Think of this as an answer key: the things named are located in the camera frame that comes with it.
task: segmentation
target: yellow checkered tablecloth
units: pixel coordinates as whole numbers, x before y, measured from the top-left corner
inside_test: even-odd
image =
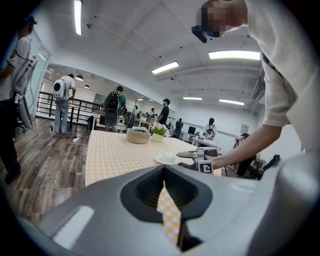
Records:
[[[104,179],[135,170],[160,165],[155,155],[177,154],[193,151],[197,147],[175,138],[164,138],[163,143],[151,139],[147,144],[133,144],[127,141],[126,134],[93,130],[87,147],[85,161],[85,186]],[[192,159],[183,158],[191,165]],[[221,175],[221,170],[214,170]],[[181,213],[164,187],[158,201],[157,210],[163,214],[164,229],[176,244],[180,228]]]

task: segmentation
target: black metal railing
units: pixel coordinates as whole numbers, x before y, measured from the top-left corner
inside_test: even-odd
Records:
[[[52,93],[48,92],[39,92],[39,97],[37,100],[36,106],[36,116],[38,117],[49,117],[56,115],[55,106],[56,102],[53,98]],[[68,117],[72,123],[78,123],[79,121],[87,121],[90,116],[93,116],[96,110],[102,110],[103,105],[96,104],[93,102],[81,100],[81,99],[73,99],[69,102],[68,108]]]

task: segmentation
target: cup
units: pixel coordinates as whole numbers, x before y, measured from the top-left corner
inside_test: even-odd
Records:
[[[165,153],[163,154],[162,160],[167,163],[174,163],[176,161],[176,156],[174,154]]]

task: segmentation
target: white t-shirt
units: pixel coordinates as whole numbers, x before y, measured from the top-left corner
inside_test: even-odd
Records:
[[[14,66],[13,73],[7,78],[0,80],[0,101],[7,101],[12,98],[14,91],[12,90],[12,82],[16,75],[21,70],[22,66],[30,59],[28,53],[31,47],[30,36],[22,37],[16,42],[16,47],[13,49],[7,63]]]
[[[245,0],[248,28],[277,73],[262,58],[265,72],[264,125],[283,127],[298,97],[320,84],[320,61],[308,35],[290,10],[277,0]]]
[[[69,96],[69,90],[74,88],[74,87],[76,87],[75,80],[72,77],[68,76],[68,75],[63,76],[60,79],[65,82],[65,95],[63,96],[63,99],[64,100],[69,100],[69,97],[70,97]]]
[[[208,130],[212,130],[213,132],[210,131],[211,134],[207,136]],[[213,125],[207,124],[207,125],[204,127],[204,134],[205,134],[205,136],[206,136],[207,139],[212,139],[212,138],[214,137],[214,135],[216,135],[217,132],[218,132],[218,128],[217,128],[217,126],[216,126],[215,124],[213,124]]]

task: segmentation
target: woven basket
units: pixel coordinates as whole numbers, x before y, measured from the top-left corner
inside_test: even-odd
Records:
[[[146,144],[150,139],[150,133],[134,131],[132,128],[126,130],[126,140],[134,144]]]

